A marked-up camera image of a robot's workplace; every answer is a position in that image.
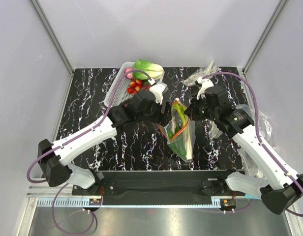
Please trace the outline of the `clear zip bag orange zipper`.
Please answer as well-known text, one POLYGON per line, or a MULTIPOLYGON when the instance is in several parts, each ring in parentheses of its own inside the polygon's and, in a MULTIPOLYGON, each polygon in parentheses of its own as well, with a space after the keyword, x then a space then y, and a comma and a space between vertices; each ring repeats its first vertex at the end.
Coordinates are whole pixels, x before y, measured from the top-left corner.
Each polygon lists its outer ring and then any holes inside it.
POLYGON ((186 106, 176 98, 171 106, 172 119, 166 126, 159 125, 171 151, 185 163, 193 158, 195 143, 195 122, 184 114, 186 106))

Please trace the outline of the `green white toy leek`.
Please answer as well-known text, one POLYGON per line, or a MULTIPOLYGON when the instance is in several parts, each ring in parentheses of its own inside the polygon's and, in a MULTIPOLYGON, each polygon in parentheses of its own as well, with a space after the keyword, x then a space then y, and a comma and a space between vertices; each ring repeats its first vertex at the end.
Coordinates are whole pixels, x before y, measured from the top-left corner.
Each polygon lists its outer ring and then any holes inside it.
POLYGON ((176 98, 175 102, 172 104, 172 131, 174 136, 171 139, 172 142, 175 140, 182 140, 186 150, 186 163, 190 163, 193 158, 193 148, 195 142, 195 123, 192 121, 184 112, 186 111, 186 106, 181 103, 181 101, 176 98))

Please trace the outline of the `green toy chili pepper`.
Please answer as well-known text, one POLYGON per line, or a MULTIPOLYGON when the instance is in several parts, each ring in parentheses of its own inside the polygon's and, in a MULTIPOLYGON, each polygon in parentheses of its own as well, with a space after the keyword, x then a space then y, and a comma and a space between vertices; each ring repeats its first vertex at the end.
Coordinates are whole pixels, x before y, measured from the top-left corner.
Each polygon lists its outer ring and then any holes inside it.
POLYGON ((174 153, 183 160, 186 160, 186 150, 182 140, 175 140, 171 143, 174 153))

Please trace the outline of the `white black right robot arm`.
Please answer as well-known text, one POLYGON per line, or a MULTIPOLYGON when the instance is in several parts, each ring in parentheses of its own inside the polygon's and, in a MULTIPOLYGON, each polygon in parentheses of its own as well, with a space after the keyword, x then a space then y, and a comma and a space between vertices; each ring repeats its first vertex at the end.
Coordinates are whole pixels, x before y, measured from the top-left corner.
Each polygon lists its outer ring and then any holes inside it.
POLYGON ((303 197, 303 174, 298 174, 284 162, 260 135, 258 122, 253 120, 247 106, 235 109, 231 105, 225 89, 203 85, 185 114, 194 121, 208 119, 214 122, 263 173, 262 178, 256 178, 232 172, 217 183, 221 194, 239 191, 257 197, 274 214, 281 214, 303 197))

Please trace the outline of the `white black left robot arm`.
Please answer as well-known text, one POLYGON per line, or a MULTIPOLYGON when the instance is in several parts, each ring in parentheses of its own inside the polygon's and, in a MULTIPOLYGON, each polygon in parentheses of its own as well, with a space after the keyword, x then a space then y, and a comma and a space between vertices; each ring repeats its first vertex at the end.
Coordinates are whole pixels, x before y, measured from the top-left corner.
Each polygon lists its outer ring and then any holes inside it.
POLYGON ((50 187, 64 183, 77 185, 94 195, 100 182, 89 169, 72 164, 72 161, 89 148, 132 129, 136 124, 150 121, 166 126, 171 120, 171 104, 160 102, 147 90, 113 106, 97 121, 61 140, 41 141, 38 146, 39 166, 50 187))

